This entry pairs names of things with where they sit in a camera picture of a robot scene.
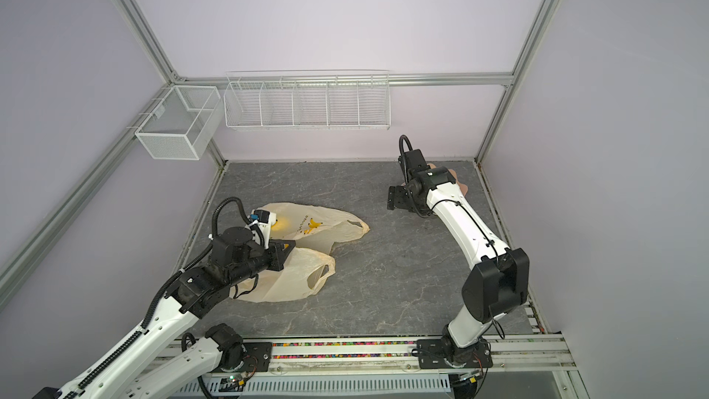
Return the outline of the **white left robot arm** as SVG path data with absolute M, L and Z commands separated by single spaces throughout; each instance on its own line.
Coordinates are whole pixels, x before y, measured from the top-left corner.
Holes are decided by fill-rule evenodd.
M 186 382 L 218 367 L 237 367 L 242 338 L 231 327 L 213 333 L 148 376 L 140 374 L 168 345 L 228 299 L 236 286 L 267 270 L 284 268 L 293 240 L 273 240 L 267 249 L 251 241 L 254 257 L 210 267 L 194 260 L 168 279 L 151 301 L 143 320 L 96 363 L 59 388 L 44 387 L 38 398 L 164 398 Z

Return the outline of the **banana print plastic bag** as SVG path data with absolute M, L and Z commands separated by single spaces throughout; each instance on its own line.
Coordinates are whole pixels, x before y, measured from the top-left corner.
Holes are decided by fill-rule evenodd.
M 370 227 L 362 219 L 332 208 L 289 202 L 269 203 L 275 215 L 270 240 L 293 240 L 295 248 L 282 271 L 264 271 L 233 290 L 233 298 L 252 303 L 276 303 L 316 295 L 336 273 L 335 245 L 360 240 Z

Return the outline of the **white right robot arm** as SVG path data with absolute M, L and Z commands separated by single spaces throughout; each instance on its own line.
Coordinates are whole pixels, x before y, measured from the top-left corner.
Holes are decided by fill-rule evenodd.
M 446 167 L 432 167 L 419 149 L 400 149 L 404 183 L 392 186 L 387 208 L 441 220 L 463 251 L 470 273 L 463 283 L 463 308 L 445 326 L 434 354 L 455 368 L 488 367 L 483 334 L 528 299 L 530 259 L 499 238 L 467 201 Z

